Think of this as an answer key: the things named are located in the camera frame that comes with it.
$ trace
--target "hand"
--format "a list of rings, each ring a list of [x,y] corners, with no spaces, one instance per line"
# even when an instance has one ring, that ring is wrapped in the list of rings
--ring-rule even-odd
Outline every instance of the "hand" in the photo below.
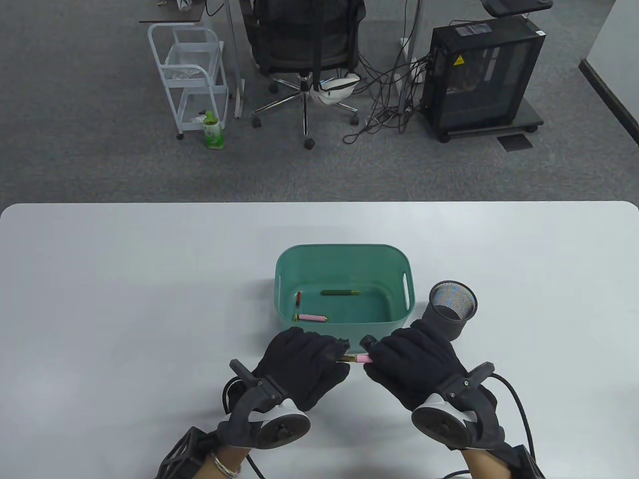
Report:
[[[409,411],[421,406],[451,375],[468,375],[450,341],[421,320],[393,331],[368,353],[373,362],[364,365],[366,374]],[[483,386],[479,389],[497,407],[495,396]]]
[[[350,365],[337,362],[346,348],[334,337],[305,333],[295,326],[273,338],[253,376],[269,375],[301,411],[308,411],[348,376]],[[230,387],[231,410],[245,391],[241,382]]]

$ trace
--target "green plastic basket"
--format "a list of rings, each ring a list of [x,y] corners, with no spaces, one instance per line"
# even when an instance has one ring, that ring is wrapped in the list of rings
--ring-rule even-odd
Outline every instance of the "green plastic basket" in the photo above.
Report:
[[[322,296],[325,289],[360,291],[356,296]],[[297,292],[302,292],[299,310]],[[410,263],[388,245],[299,245],[287,249],[275,267],[275,309],[283,329],[348,339],[351,353],[361,339],[389,335],[415,307]],[[325,323],[294,321],[295,314],[327,316]]]

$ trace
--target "desk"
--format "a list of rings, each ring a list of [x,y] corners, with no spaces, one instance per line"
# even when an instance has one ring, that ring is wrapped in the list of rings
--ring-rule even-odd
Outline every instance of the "desk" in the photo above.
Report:
[[[0,476],[153,478],[191,425],[215,428],[229,360],[255,366],[277,331],[279,254],[370,242],[408,256],[415,317],[439,280],[475,291],[455,348],[517,389],[546,477],[633,477],[637,238],[639,212],[624,202],[11,206]],[[486,385],[507,439],[524,442],[508,392]],[[463,466],[358,365],[309,415],[303,439],[255,452],[268,479],[429,479]]]
[[[203,26],[213,28],[213,20],[206,14],[206,0],[193,0],[189,11],[180,11],[175,0],[167,0],[166,4],[158,5],[156,0],[142,0],[143,3],[137,6],[140,16],[144,19],[140,23],[202,23]],[[240,62],[238,60],[238,49],[235,41],[235,29],[233,28],[233,18],[231,17],[231,1],[224,0],[224,10],[226,12],[226,23],[231,33],[231,55],[235,64],[235,118],[242,116],[244,103],[245,80],[240,73]]]

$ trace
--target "black mesh pen holder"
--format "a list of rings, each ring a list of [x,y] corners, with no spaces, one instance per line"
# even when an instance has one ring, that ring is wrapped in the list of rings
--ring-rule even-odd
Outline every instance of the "black mesh pen holder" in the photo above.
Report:
[[[458,281],[441,281],[431,289],[422,321],[453,341],[476,312],[477,297],[468,286]]]

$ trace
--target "chair backrest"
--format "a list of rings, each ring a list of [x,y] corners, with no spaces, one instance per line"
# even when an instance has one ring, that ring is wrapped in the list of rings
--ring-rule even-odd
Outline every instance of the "chair backrest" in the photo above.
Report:
[[[496,19],[547,10],[553,6],[553,0],[481,0],[481,3]]]
[[[255,0],[247,10],[242,9],[242,16],[262,73],[310,72],[318,36],[321,69],[356,67],[358,25],[366,15],[363,0]]]

